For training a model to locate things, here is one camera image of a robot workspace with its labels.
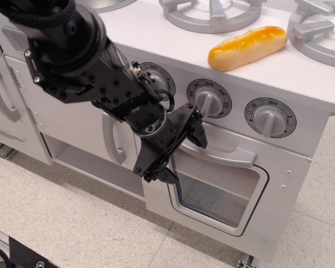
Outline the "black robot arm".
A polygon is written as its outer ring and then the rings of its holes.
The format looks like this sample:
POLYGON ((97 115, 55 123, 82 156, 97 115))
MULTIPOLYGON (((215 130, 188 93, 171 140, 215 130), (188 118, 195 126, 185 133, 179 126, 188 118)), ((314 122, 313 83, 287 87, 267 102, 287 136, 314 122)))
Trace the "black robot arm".
POLYGON ((126 60, 91 8, 74 1, 0 1, 0 13, 27 36, 25 59, 35 84, 64 103, 91 102, 131 127, 141 139, 136 175, 176 184, 170 156, 184 140, 206 148, 196 105, 163 107, 165 91, 126 60))

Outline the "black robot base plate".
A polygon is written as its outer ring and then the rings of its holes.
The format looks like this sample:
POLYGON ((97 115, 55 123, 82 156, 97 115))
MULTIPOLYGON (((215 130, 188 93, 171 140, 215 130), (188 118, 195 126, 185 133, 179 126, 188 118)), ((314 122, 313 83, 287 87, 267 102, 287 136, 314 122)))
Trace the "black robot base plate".
POLYGON ((58 267, 12 237, 9 237, 9 259, 14 267, 58 267))

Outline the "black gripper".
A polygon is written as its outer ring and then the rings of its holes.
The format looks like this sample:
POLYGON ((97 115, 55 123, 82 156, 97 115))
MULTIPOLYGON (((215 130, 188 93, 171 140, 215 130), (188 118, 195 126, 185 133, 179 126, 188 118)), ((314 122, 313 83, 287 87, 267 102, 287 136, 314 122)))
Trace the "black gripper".
POLYGON ((141 137, 141 149, 133 172, 148 183, 159 180, 176 184, 178 177, 167 167, 170 157, 186 139, 203 149, 207 147, 202 118, 201 111, 192 102, 166 114, 159 130, 141 137))

